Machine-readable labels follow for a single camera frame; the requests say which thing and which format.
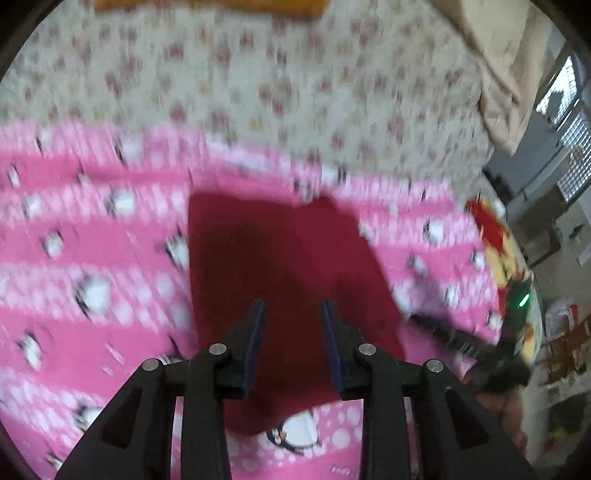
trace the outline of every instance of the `dark red towel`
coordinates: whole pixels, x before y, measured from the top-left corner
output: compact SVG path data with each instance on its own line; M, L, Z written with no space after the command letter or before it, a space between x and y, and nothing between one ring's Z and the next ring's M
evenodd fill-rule
M225 405L226 427L256 434L299 411L337 400L330 384L320 303L337 301L364 338L402 358L400 314L357 220L329 199L292 208L195 194L189 204L191 290L199 342L219 342L267 304L251 396Z

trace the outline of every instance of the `green light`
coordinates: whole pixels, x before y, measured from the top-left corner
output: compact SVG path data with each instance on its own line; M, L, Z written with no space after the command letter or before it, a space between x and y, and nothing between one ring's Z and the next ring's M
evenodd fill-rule
M521 300L521 302L519 303L519 306L522 307L523 305L525 305L529 299L530 299L530 294L528 293L525 295L525 297L523 297L523 300Z

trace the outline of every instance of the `pink blanket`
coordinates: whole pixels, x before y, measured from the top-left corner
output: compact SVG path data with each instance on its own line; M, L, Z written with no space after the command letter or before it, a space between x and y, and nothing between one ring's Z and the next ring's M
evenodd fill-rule
M190 127L126 134L30 122L0 128L0 174L0 420L42 478L144 359L174 362L200 347L185 237L196 190L292 205L328 194L359 217L401 311L446 313L498 340L478 230L443 181L348 174L230 148ZM443 358L460 375L468 367L408 324L398 335L408 361ZM174 475L181 415L179 405ZM362 403L353 401L257 437L229 434L233 476L356 478L361 433Z

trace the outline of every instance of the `metal screw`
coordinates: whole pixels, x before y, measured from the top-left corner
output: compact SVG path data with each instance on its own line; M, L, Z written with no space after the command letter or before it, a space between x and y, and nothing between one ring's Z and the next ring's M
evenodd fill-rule
M223 343L214 343L211 347L209 347L209 353L212 355L221 355L226 353L227 347Z
M359 345L359 352L364 355L373 355L378 349L371 343L362 343Z
M439 372L443 372L443 364L441 360L433 359L427 362L427 368L435 373L438 374Z
M144 363L142 364L142 368L144 370L146 370L147 372L151 372L153 370L156 370L159 366L160 362L155 359L155 358L148 358L147 360L144 360Z

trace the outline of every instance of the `beige blanket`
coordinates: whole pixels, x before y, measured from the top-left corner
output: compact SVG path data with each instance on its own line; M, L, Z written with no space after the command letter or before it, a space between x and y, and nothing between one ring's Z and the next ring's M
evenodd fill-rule
M529 0L431 0L478 54L480 110L491 140L513 154L544 74L552 23Z

